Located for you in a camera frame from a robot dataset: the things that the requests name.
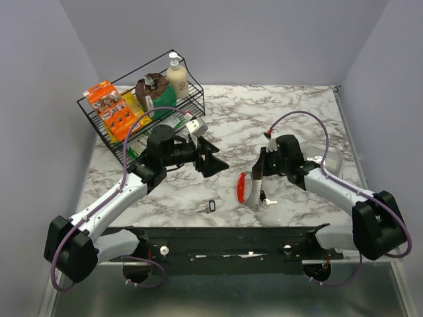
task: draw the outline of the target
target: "table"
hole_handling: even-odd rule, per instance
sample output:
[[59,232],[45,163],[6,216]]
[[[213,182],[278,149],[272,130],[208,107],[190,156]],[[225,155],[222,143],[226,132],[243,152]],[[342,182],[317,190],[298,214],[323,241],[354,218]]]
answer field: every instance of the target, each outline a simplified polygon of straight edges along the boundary
[[[236,198],[239,173],[250,170],[260,148],[267,144],[263,132],[282,114],[306,110],[322,119],[330,135],[330,146],[344,154],[340,176],[359,184],[356,163],[330,87],[311,86],[205,86],[204,135],[221,149],[217,157],[229,170],[204,179],[192,165],[170,172],[147,197],[133,204],[113,227],[260,227],[345,225],[349,216],[325,199],[299,189],[279,176],[265,179],[263,189],[276,205],[258,211],[242,206]],[[324,134],[312,117],[294,115],[280,122],[274,135],[294,134],[304,148],[324,145]],[[122,176],[122,167],[98,138],[87,175],[79,210],[97,200]],[[207,213],[214,199],[217,210]]]

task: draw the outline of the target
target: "wall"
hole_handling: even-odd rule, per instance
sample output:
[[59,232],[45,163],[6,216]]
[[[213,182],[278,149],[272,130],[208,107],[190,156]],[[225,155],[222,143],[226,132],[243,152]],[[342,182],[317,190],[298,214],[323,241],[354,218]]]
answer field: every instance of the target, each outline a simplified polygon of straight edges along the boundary
[[94,131],[76,100],[98,82],[57,0],[0,3],[0,315],[37,316],[48,224],[75,212]]
[[339,85],[387,2],[61,0],[101,79],[175,49],[200,83],[261,85]]
[[395,194],[414,249],[408,282],[423,314],[423,2],[391,0],[340,95],[373,190]]

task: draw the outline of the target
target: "soap dispenser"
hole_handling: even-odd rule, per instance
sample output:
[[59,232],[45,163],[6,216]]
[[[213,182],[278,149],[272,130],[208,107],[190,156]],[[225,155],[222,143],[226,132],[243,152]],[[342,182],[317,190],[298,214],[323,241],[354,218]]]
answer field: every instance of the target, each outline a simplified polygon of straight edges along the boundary
[[177,99],[188,96],[188,79],[185,67],[179,65],[178,59],[182,59],[176,52],[169,54],[172,59],[171,66],[166,71],[166,78],[172,84]]

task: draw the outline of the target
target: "orange package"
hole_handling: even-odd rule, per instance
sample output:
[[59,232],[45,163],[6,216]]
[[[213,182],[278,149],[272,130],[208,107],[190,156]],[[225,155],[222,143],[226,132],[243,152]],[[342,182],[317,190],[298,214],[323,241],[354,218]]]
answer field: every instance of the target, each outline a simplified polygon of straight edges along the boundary
[[[103,81],[84,92],[84,97],[87,98],[89,104],[105,122],[113,135],[119,141],[123,141],[137,117],[129,109],[114,85],[109,81]],[[140,128],[141,125],[137,123],[132,132]]]

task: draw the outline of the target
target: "marble table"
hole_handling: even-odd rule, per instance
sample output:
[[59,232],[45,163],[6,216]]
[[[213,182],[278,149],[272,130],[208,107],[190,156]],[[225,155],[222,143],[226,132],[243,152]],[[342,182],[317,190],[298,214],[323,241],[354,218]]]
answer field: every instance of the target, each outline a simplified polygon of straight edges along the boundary
[[[217,157],[229,170],[204,179],[191,164],[170,172],[148,196],[122,213],[113,227],[261,227],[315,226],[322,223],[345,225],[349,216],[319,196],[304,192],[285,178],[266,178],[263,188],[278,204],[263,205],[254,211],[240,205],[236,196],[239,173],[250,170],[261,146],[263,132],[282,114],[307,110],[324,121],[330,146],[344,155],[340,176],[359,184],[354,157],[331,87],[311,86],[205,86],[204,135],[221,151]],[[294,134],[302,147],[324,144],[320,125],[309,116],[294,115],[279,123],[274,135]],[[104,194],[122,176],[122,167],[98,138],[79,210]],[[217,210],[208,213],[208,201]]]

